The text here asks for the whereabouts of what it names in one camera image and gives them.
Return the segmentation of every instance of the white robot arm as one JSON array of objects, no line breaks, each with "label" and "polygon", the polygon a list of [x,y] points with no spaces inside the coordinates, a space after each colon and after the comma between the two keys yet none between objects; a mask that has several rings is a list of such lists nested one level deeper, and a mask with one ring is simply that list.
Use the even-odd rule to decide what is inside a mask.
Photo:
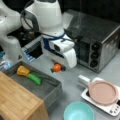
[{"label": "white robot arm", "polygon": [[20,14],[9,9],[3,0],[0,0],[0,45],[5,52],[4,60],[10,62],[11,65],[19,60],[26,61],[17,38],[8,36],[21,26]]},{"label": "white robot arm", "polygon": [[42,34],[42,51],[52,60],[69,68],[76,66],[74,42],[64,33],[62,15],[58,0],[34,0],[25,9],[25,18],[29,25]]}]

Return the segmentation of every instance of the light blue bowl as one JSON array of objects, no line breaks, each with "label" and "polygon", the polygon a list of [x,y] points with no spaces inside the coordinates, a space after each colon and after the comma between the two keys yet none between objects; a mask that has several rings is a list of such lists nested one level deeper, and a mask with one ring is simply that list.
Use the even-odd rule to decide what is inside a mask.
[{"label": "light blue bowl", "polygon": [[65,109],[64,120],[94,120],[94,111],[86,103],[75,102]]}]

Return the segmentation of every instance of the white countertop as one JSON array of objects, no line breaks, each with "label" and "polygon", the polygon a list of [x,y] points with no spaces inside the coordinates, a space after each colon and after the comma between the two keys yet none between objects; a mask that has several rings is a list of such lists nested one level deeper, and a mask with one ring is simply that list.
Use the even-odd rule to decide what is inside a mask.
[{"label": "white countertop", "polygon": [[[31,63],[36,69],[56,78],[62,82],[63,94],[50,108],[50,120],[63,120],[65,108],[72,102],[84,101],[81,98],[81,93],[84,88],[78,84],[78,76],[84,75],[91,80],[95,77],[103,78],[109,82],[120,86],[120,50],[117,55],[107,64],[107,66],[100,72],[95,73],[81,65],[77,65],[73,69],[68,69],[65,72],[51,73],[50,69],[53,65],[52,61],[45,57],[40,56]],[[90,103],[89,104],[95,111],[95,120],[119,120],[120,115],[112,117],[107,113],[101,111]]]}]

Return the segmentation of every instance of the yellow object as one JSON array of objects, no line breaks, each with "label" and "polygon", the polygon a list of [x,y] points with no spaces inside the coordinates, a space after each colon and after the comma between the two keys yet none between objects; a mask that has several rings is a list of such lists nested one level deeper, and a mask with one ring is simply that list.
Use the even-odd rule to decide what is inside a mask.
[{"label": "yellow object", "polygon": [[44,101],[2,72],[0,115],[4,120],[49,120]]},{"label": "yellow object", "polygon": [[30,70],[22,65],[17,70],[18,75],[28,76],[29,73],[30,73]]}]

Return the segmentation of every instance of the cable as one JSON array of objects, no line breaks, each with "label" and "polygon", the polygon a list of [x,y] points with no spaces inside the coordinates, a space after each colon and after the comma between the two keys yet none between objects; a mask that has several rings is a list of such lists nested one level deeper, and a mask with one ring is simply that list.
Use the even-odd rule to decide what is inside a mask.
[{"label": "cable", "polygon": [[[49,34],[45,34],[45,33],[42,33],[42,32],[40,32],[40,31],[34,29],[34,28],[27,22],[27,20],[26,20],[26,18],[25,18],[25,9],[26,9],[31,3],[33,3],[33,2],[34,2],[33,0],[30,0],[30,1],[25,5],[23,11],[21,12],[21,22],[22,22],[22,18],[23,18],[24,22],[28,25],[28,27],[31,28],[32,30],[34,30],[35,32],[38,32],[38,33],[40,33],[40,34],[42,34],[42,35],[46,35],[46,36],[49,36],[49,37],[55,37],[55,38],[57,38],[56,36],[49,35]],[[71,40],[71,39],[67,39],[67,38],[61,38],[61,39],[62,39],[61,42],[64,42],[64,41],[68,40],[68,41],[72,41],[72,42],[76,43],[75,41],[73,41],[74,39],[72,39],[72,40]]]}]

